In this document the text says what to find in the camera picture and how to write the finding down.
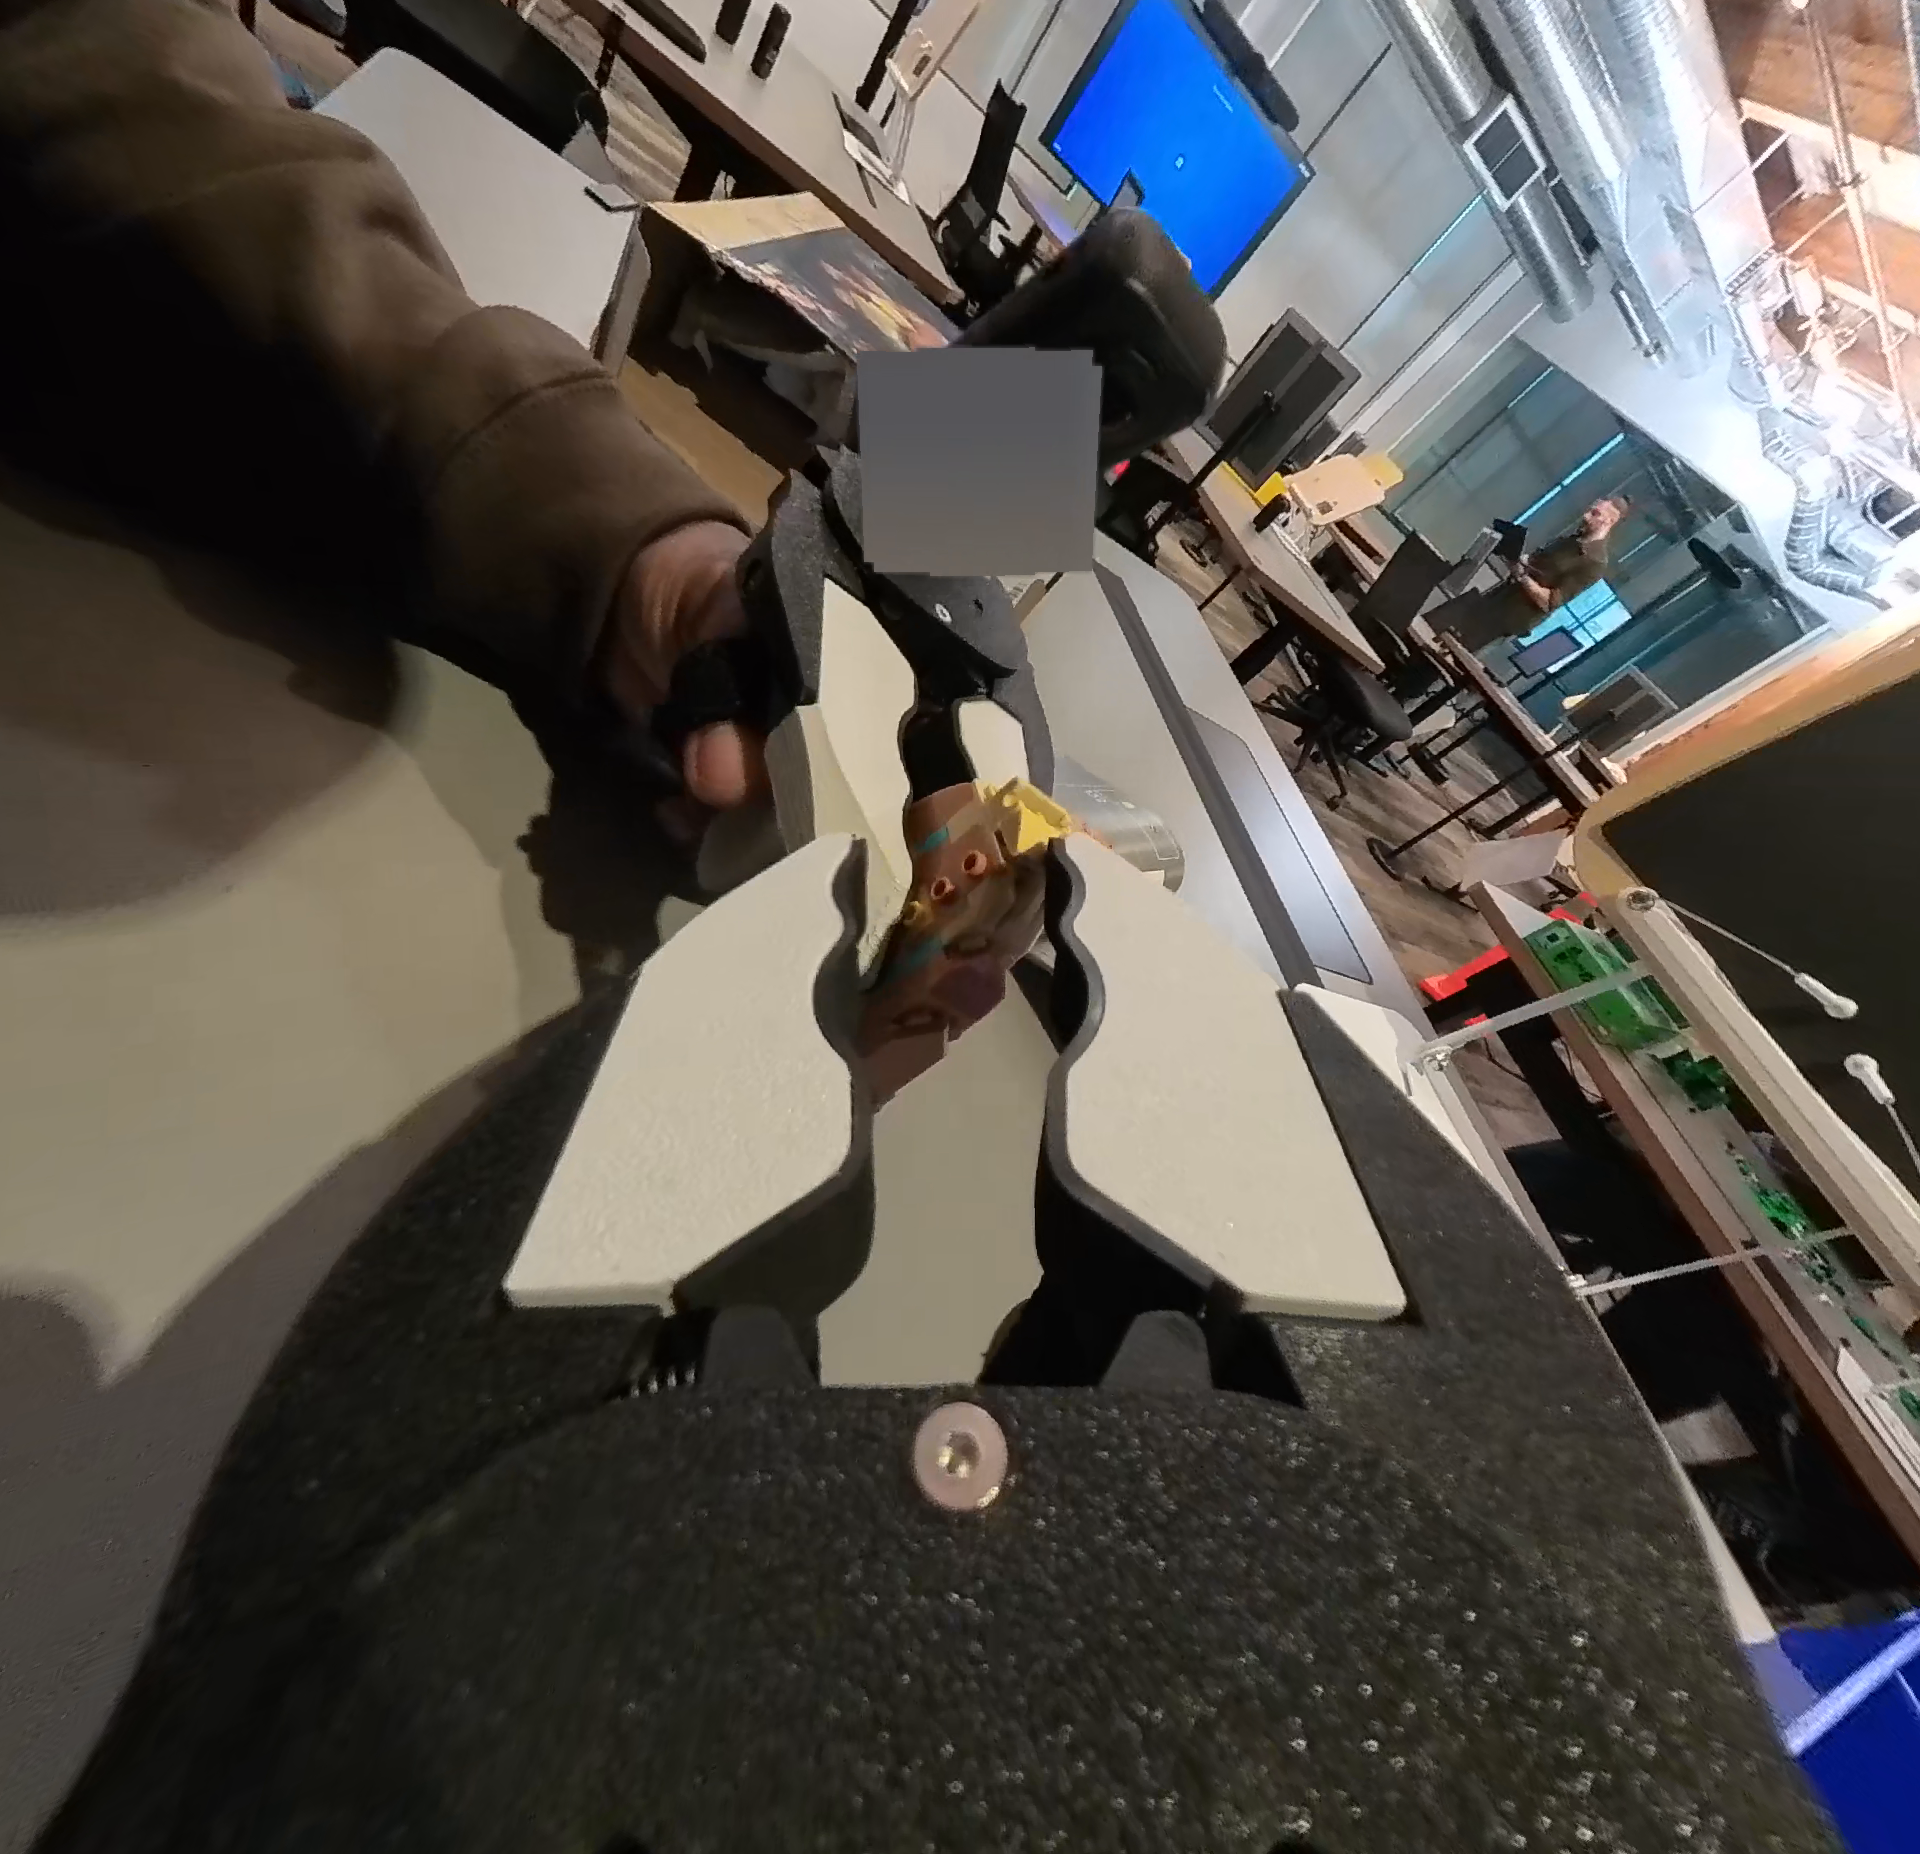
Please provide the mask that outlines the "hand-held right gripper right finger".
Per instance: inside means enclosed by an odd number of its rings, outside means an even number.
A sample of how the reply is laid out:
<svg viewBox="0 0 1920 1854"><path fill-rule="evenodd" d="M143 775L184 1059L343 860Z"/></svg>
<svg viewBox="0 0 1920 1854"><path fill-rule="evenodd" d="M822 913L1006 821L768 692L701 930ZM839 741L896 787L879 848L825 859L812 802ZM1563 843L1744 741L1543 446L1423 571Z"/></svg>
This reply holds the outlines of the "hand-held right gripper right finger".
<svg viewBox="0 0 1920 1854"><path fill-rule="evenodd" d="M1038 1382L1291 1382L1280 1335L1410 1295L1288 995L1096 841L1056 841Z"/></svg>

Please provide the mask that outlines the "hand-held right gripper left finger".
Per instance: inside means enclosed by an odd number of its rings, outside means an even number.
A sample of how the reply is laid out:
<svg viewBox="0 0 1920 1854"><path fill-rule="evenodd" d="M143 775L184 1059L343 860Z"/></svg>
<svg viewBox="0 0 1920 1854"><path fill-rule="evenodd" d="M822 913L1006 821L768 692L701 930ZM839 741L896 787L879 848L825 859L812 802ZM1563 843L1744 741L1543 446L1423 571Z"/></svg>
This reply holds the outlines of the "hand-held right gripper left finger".
<svg viewBox="0 0 1920 1854"><path fill-rule="evenodd" d="M512 1311L768 1311L822 1375L876 1231L865 920L867 844L824 834L643 965L504 1275Z"/></svg>

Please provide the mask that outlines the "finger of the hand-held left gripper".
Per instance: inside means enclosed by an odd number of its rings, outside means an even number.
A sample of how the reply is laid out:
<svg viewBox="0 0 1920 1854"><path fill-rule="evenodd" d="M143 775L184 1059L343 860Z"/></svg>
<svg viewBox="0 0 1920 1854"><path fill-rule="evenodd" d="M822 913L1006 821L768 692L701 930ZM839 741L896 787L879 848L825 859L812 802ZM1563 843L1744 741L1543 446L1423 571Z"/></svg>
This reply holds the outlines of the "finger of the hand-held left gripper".
<svg viewBox="0 0 1920 1854"><path fill-rule="evenodd" d="M822 590L822 631L802 700L768 735L781 841L822 834L864 843L870 902L903 902L911 880L900 735L918 685L876 616L837 581Z"/></svg>
<svg viewBox="0 0 1920 1854"><path fill-rule="evenodd" d="M1058 823L1059 806L1047 792L1038 750L1022 721L992 698L960 703L960 745L982 810L996 823Z"/></svg>

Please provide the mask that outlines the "brown and tan brick model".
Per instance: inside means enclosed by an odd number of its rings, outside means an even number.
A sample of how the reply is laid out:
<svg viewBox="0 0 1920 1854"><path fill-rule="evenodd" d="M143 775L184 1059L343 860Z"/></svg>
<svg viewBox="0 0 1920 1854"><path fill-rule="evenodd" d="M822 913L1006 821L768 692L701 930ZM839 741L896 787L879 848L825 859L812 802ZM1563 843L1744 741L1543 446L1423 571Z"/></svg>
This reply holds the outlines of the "brown and tan brick model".
<svg viewBox="0 0 1920 1854"><path fill-rule="evenodd" d="M1006 995L1045 928L1051 848L1079 829L1039 785L947 785L908 808L909 882L858 1026L876 1106Z"/></svg>

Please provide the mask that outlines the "person's left forearm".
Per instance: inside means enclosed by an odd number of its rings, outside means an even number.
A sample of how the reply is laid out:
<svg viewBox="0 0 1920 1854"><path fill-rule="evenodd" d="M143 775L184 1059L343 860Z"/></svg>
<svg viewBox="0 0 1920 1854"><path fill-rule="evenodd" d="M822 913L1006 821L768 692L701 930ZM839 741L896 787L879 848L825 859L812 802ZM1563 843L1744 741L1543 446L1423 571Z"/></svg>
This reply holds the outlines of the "person's left forearm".
<svg viewBox="0 0 1920 1854"><path fill-rule="evenodd" d="M470 297L392 158L226 0L2 0L5 497L334 582L609 727L619 584L739 522L613 373Z"/></svg>

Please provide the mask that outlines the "grey desk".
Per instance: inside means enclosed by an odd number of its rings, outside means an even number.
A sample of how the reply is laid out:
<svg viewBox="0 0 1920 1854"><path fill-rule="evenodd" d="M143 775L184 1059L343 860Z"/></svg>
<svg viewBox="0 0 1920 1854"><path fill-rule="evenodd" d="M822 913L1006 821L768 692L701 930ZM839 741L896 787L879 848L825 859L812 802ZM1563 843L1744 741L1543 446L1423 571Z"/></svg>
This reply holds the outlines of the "grey desk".
<svg viewBox="0 0 1920 1854"><path fill-rule="evenodd" d="M620 768L252 570L5 502L5 1850L286 1330L698 898Z"/></svg>

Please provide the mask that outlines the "person's left hand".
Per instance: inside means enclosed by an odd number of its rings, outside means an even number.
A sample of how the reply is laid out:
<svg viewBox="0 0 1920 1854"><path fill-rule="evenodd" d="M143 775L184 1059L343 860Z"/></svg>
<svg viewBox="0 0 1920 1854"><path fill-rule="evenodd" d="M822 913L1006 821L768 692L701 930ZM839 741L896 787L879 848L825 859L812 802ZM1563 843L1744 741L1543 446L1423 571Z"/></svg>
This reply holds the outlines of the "person's left hand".
<svg viewBox="0 0 1920 1854"><path fill-rule="evenodd" d="M736 522L684 522L645 545L622 576L603 636L598 672L611 705L652 731L674 668L698 647L747 631L737 563L751 535ZM659 801L659 823L694 841L709 818L765 797L763 736L720 721L689 733L677 750L679 787Z"/></svg>

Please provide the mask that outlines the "cardboard toy box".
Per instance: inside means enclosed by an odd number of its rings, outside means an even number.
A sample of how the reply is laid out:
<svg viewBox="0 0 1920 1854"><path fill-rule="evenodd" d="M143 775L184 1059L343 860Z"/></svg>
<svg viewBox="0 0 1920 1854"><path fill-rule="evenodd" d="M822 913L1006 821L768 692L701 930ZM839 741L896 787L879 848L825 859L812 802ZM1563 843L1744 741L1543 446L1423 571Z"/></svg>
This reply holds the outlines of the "cardboard toy box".
<svg viewBox="0 0 1920 1854"><path fill-rule="evenodd" d="M958 327L812 192L652 203L633 344L844 384L865 352L942 349Z"/></svg>

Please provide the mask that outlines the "green circuit board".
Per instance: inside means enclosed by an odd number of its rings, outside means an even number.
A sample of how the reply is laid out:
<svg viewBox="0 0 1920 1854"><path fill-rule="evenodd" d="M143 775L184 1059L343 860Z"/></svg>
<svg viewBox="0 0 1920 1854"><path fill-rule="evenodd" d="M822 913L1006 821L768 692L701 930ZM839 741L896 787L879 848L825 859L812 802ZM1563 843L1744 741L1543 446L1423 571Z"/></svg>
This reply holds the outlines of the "green circuit board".
<svg viewBox="0 0 1920 1854"><path fill-rule="evenodd" d="M1630 948L1589 923L1550 918L1523 936L1526 951L1559 990L1584 990L1571 1004L1594 1040L1622 1053L1673 1050L1691 1031L1689 1018L1656 978L1646 978Z"/></svg>

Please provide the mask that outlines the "large blue plastic bin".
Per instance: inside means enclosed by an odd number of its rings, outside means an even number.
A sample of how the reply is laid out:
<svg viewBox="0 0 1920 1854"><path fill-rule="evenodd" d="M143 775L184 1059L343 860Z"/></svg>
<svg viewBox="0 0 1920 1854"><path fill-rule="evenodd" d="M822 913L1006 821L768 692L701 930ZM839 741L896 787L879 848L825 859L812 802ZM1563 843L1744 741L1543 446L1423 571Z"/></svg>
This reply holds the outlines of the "large blue plastic bin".
<svg viewBox="0 0 1920 1854"><path fill-rule="evenodd" d="M1918 1613L1746 1645L1782 1740L1852 1850L1918 1847Z"/></svg>

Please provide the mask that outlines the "blue wall screen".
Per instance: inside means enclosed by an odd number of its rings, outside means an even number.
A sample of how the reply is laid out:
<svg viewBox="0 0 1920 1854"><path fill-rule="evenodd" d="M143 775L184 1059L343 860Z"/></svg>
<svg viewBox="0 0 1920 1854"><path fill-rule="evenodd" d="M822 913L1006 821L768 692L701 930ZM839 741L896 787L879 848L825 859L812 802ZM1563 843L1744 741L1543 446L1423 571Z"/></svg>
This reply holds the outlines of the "blue wall screen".
<svg viewBox="0 0 1920 1854"><path fill-rule="evenodd" d="M1221 0L1117 0L1039 144L1104 209L1156 223L1217 297L1312 183L1296 120Z"/></svg>

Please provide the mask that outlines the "thin silver air duct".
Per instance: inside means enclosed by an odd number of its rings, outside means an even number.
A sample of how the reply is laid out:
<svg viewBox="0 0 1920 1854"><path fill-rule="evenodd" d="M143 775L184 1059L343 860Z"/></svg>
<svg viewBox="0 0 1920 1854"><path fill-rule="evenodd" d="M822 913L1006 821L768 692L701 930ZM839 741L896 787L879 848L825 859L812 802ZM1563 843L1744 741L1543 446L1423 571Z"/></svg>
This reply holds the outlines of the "thin silver air duct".
<svg viewBox="0 0 1920 1854"><path fill-rule="evenodd" d="M1553 167L1517 97L1501 86L1458 0L1372 0L1425 91L1543 311L1568 325L1594 304L1589 257L1551 187Z"/></svg>

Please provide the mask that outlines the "large silver air duct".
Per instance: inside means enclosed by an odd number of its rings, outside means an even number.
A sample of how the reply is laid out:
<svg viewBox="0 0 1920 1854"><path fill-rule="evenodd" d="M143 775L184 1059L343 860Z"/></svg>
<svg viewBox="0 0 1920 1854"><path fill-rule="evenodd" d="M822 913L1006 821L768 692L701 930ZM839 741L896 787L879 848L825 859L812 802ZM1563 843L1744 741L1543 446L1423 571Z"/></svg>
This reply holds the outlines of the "large silver air duct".
<svg viewBox="0 0 1920 1854"><path fill-rule="evenodd" d="M1737 350L1769 246L1707 0L1480 0L1638 344L1683 375Z"/></svg>

